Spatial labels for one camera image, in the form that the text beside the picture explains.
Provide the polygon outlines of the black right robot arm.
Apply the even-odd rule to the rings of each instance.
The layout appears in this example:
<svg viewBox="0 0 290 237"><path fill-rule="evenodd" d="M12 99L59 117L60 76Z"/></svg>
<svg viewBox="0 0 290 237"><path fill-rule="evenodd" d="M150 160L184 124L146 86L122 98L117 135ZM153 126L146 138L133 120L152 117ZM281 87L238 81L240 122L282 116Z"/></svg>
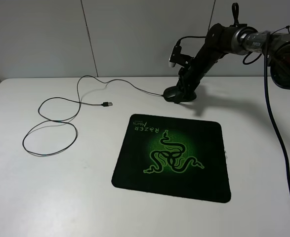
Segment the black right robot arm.
<svg viewBox="0 0 290 237"><path fill-rule="evenodd" d="M217 23L204 38L203 46L194 57L181 54L179 41L174 46L169 65L178 64L181 68L177 84L163 93L166 101L179 104L195 100L201 79L227 54L255 52L266 56L273 82L280 88L290 89L290 33L258 32L246 24L224 27Z"/></svg>

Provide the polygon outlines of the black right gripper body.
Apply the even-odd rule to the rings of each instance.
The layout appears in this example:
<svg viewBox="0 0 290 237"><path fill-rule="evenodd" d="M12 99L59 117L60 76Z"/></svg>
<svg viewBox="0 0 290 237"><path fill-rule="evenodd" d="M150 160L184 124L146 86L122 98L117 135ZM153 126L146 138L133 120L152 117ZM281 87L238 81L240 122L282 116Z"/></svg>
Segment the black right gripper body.
<svg viewBox="0 0 290 237"><path fill-rule="evenodd" d="M222 57L222 51L205 43L190 61L189 67L184 68L179 75L180 87L184 95L193 94L201 79Z"/></svg>

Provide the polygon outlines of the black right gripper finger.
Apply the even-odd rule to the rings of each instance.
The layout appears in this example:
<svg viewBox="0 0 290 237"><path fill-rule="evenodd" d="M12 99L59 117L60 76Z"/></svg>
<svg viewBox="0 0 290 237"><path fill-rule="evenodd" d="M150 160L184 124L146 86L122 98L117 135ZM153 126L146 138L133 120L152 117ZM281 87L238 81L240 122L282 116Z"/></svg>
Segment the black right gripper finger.
<svg viewBox="0 0 290 237"><path fill-rule="evenodd" d="M184 102L184 94L182 92L177 92L174 96L173 96L173 103L175 104L179 104Z"/></svg>
<svg viewBox="0 0 290 237"><path fill-rule="evenodd" d="M183 94L184 101L194 101L197 98L195 91L186 91Z"/></svg>

